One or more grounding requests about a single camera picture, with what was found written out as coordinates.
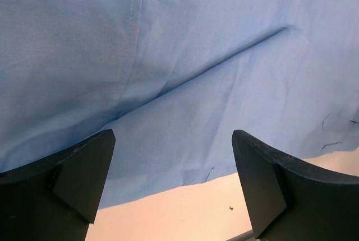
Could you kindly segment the light blue long sleeve shirt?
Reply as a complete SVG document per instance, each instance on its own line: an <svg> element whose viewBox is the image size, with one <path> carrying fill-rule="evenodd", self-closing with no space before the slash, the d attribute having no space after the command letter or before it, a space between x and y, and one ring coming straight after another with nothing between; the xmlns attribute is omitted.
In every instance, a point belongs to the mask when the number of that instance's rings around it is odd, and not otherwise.
<svg viewBox="0 0 359 241"><path fill-rule="evenodd" d="M358 146L358 0L1 0L1 171L103 129L100 206Z"/></svg>

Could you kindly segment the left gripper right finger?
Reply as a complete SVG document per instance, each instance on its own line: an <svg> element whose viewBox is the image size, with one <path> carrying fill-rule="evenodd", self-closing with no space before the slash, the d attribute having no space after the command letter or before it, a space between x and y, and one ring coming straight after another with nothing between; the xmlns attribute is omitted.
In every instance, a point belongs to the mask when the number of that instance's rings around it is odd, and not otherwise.
<svg viewBox="0 0 359 241"><path fill-rule="evenodd" d="M232 146L258 240L357 240L358 177L272 148L243 130Z"/></svg>

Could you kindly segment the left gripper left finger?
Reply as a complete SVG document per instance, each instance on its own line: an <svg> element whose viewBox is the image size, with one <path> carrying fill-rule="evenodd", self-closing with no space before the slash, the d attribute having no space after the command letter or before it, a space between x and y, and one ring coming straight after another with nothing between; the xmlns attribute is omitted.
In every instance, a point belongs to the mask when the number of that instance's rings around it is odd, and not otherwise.
<svg viewBox="0 0 359 241"><path fill-rule="evenodd" d="M111 129L1 173L1 240L85 240L116 138Z"/></svg>

